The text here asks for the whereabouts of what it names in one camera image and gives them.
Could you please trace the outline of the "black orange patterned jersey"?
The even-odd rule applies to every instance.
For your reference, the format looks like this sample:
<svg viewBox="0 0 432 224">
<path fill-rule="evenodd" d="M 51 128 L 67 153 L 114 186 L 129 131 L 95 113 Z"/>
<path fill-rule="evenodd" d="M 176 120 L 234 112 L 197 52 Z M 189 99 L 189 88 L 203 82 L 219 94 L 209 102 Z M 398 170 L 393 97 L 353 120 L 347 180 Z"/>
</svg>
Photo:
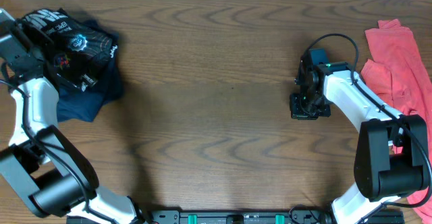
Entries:
<svg viewBox="0 0 432 224">
<path fill-rule="evenodd" d="M 67 87 L 86 91 L 95 87 L 115 55 L 117 39 L 92 20 L 89 24 L 64 9 L 37 9 L 22 21 L 49 39 L 45 46 L 55 77 Z"/>
</svg>

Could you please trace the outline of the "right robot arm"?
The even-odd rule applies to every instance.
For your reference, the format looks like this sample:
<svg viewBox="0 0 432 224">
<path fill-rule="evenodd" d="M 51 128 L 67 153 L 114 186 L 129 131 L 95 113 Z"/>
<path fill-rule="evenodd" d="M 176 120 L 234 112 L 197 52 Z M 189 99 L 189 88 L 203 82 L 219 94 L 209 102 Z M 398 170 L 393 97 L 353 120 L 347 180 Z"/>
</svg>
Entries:
<svg viewBox="0 0 432 224">
<path fill-rule="evenodd" d="M 290 95 L 291 116 L 327 117 L 334 104 L 358 131 L 354 184 L 331 204 L 334 223 L 362 223 L 399 199 L 429 190 L 427 126 L 384 103 L 346 62 L 300 63 Z"/>
</svg>

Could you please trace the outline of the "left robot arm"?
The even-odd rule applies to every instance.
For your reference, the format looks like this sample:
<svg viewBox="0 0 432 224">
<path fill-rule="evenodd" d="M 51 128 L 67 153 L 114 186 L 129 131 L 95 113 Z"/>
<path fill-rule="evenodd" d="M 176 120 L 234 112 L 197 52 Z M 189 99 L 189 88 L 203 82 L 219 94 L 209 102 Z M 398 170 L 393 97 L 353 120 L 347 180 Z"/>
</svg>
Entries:
<svg viewBox="0 0 432 224">
<path fill-rule="evenodd" d="M 15 130 L 1 151 L 1 175 L 37 217 L 68 223 L 150 223 L 129 196 L 103 187 L 85 156 L 60 132 L 59 92 L 46 59 L 23 32 L 1 34 L 1 58 L 14 76 L 2 83 L 16 102 Z"/>
</svg>

